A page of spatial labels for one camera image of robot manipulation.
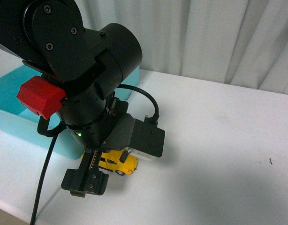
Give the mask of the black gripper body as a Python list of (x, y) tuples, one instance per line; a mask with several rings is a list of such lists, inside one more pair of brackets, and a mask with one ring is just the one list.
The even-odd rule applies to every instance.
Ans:
[(61, 188), (69, 191), (73, 196), (104, 194), (109, 175), (98, 167), (101, 153), (127, 150), (130, 154), (128, 139), (131, 137), (135, 123), (131, 115), (127, 114), (128, 103), (118, 98), (111, 103), (111, 118), (114, 121), (112, 132), (102, 141), (99, 148), (85, 150), (78, 169), (67, 169), (65, 173)]

